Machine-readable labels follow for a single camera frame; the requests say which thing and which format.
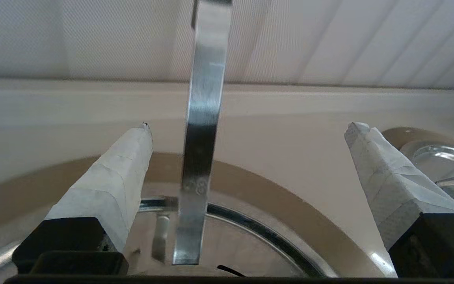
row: shiny metal plate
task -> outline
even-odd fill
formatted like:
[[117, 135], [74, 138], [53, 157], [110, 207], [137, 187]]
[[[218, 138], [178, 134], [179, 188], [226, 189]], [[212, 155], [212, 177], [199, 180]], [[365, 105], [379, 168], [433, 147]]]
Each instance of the shiny metal plate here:
[[198, 264], [231, 25], [231, 3], [198, 0], [173, 264]]
[[454, 145], [416, 140], [405, 144], [400, 151], [454, 199]]

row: white tape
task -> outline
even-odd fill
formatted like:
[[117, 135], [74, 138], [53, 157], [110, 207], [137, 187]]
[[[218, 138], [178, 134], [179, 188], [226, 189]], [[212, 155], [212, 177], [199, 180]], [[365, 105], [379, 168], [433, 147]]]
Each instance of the white tape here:
[[454, 199], [416, 169], [378, 129], [352, 122], [344, 138], [387, 250], [420, 213], [454, 213]]
[[96, 217], [121, 251], [139, 208], [152, 151], [148, 125], [129, 129], [68, 189], [45, 220]]

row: beige wall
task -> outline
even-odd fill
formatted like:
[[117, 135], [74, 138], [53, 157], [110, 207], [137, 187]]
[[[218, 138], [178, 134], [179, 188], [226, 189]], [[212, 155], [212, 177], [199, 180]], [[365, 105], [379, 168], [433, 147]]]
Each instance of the beige wall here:
[[[451, 91], [227, 86], [223, 100], [216, 160], [285, 187], [387, 262], [342, 136], [348, 123], [454, 137]], [[98, 155], [141, 121], [155, 151], [180, 153], [186, 102], [186, 84], [0, 80], [0, 182]]]

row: metal bar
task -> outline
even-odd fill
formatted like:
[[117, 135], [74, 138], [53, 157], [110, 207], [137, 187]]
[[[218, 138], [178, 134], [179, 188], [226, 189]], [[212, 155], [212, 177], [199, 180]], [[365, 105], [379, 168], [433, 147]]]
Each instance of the metal bar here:
[[169, 214], [158, 212], [156, 214], [155, 232], [152, 241], [152, 258], [158, 262], [166, 263], [167, 229], [169, 227]]
[[173, 264], [199, 264], [220, 114], [231, 2], [198, 0]]

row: circular metal rim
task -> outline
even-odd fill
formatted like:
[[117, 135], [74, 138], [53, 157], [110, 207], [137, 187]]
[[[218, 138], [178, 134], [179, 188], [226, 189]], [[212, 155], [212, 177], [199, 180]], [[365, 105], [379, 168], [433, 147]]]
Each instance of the circular metal rim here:
[[[177, 202], [178, 200], [174, 196], [142, 198], [138, 212], [176, 211]], [[208, 203], [207, 216], [228, 222], [242, 230], [250, 232], [277, 250], [283, 257], [292, 262], [301, 272], [309, 277], [330, 276], [330, 273], [326, 275], [320, 267], [314, 264], [314, 261], [292, 245], [290, 241], [268, 226], [243, 213], [214, 203]]]
[[418, 148], [411, 155], [410, 160], [413, 160], [414, 158], [423, 155], [424, 153], [434, 153], [434, 155], [438, 155], [441, 158], [454, 161], [454, 147], [436, 143], [430, 143], [429, 145]]
[[[176, 210], [178, 199], [176, 192], [180, 188], [179, 183], [175, 182], [147, 182], [143, 189], [144, 198], [154, 198], [156, 196], [172, 196], [169, 199], [169, 210]], [[326, 277], [338, 277], [335, 270], [319, 255], [297, 232], [290, 229], [285, 223], [270, 214], [271, 211], [264, 211], [245, 202], [242, 198], [234, 198], [228, 194], [211, 191], [208, 195], [209, 204], [220, 205], [224, 208], [229, 208], [235, 212], [239, 212], [245, 216], [257, 220], [278, 235], [283, 236], [288, 243], [297, 248], [303, 255], [307, 257], [310, 263], [317, 267]]]

